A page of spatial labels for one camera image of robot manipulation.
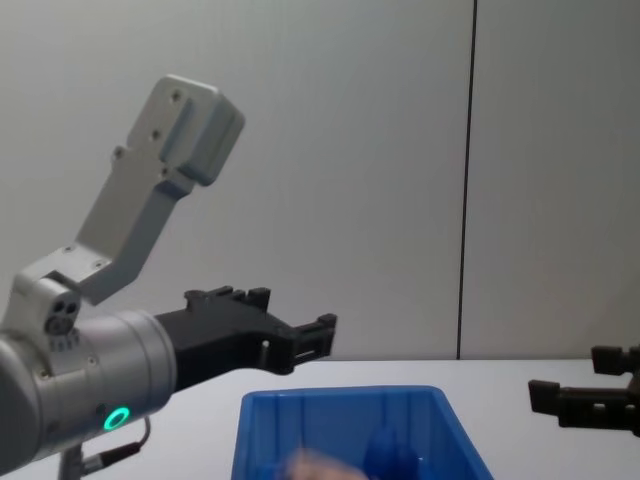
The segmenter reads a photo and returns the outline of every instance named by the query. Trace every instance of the table surface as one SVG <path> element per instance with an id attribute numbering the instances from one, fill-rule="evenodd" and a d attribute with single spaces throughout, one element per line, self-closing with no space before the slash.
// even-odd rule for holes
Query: table surface
<path id="1" fill-rule="evenodd" d="M 637 478 L 640 438 L 630 432 L 562 429 L 531 413 L 527 382 L 623 387 L 595 375 L 586 360 L 315 362 L 293 375 L 236 371 L 176 395 L 154 415 L 142 454 L 91 476 L 107 479 L 230 478 L 240 400 L 248 392 L 298 387 L 434 385 L 441 388 L 496 479 Z M 134 440 L 135 424 L 90 442 L 86 452 Z M 3 480 L 56 478 L 57 459 L 29 465 Z"/>

